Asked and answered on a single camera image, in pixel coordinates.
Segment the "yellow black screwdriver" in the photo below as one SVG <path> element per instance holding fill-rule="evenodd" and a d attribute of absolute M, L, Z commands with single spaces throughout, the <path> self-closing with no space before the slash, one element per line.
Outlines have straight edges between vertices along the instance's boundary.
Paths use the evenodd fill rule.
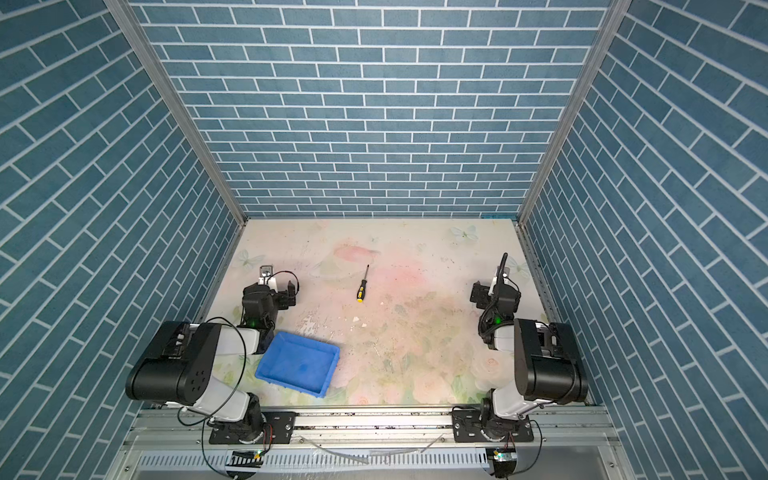
<path fill-rule="evenodd" d="M 364 301 L 365 296 L 366 296 L 367 276 L 368 276 L 369 268 L 370 268 L 370 266 L 367 265 L 365 273 L 364 273 L 364 276 L 363 276 L 363 279 L 361 280 L 360 285 L 359 285 L 358 290 L 357 290 L 356 300 L 358 302 L 360 302 L 360 303 L 362 303 Z"/>

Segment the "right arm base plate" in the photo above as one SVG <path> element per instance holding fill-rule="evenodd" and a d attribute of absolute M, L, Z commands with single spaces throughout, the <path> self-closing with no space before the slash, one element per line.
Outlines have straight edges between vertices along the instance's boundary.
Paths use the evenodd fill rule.
<path fill-rule="evenodd" d="M 528 443 L 534 440 L 529 422 L 505 420 L 493 415 L 486 418 L 476 408 L 453 408 L 451 425 L 456 443 Z"/>

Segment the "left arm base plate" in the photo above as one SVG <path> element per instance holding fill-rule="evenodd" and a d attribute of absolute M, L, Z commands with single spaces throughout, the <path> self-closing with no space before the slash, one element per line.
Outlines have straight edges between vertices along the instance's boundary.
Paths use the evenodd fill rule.
<path fill-rule="evenodd" d="M 261 412 L 258 416 L 247 414 L 237 422 L 212 421 L 209 443 L 212 445 L 264 446 L 289 444 L 297 414 L 291 411 Z"/>

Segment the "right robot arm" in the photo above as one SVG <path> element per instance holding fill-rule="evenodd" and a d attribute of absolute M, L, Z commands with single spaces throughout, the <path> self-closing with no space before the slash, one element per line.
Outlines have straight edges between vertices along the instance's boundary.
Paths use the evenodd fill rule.
<path fill-rule="evenodd" d="M 472 285 L 470 302 L 482 311 L 478 335 L 496 352 L 513 357 L 511 384 L 492 388 L 480 405 L 479 427 L 492 440 L 526 435 L 529 414 L 549 405 L 583 402 L 588 379 L 573 329 L 516 316 L 522 294 L 500 276 Z"/>

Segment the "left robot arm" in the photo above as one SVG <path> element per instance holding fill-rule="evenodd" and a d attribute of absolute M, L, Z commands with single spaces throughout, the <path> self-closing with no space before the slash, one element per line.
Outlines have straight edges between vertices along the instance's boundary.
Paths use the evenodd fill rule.
<path fill-rule="evenodd" d="M 264 354 L 275 337 L 278 312 L 296 305 L 300 283 L 279 290 L 274 275 L 247 286 L 240 321 L 224 317 L 203 323 L 161 324 L 128 374 L 125 392 L 136 401 L 176 403 L 202 417 L 213 429 L 226 429 L 234 443 L 254 443 L 270 432 L 259 399 L 230 387 L 213 373 L 215 360 L 243 356 L 237 380 L 245 376 L 248 358 Z"/>

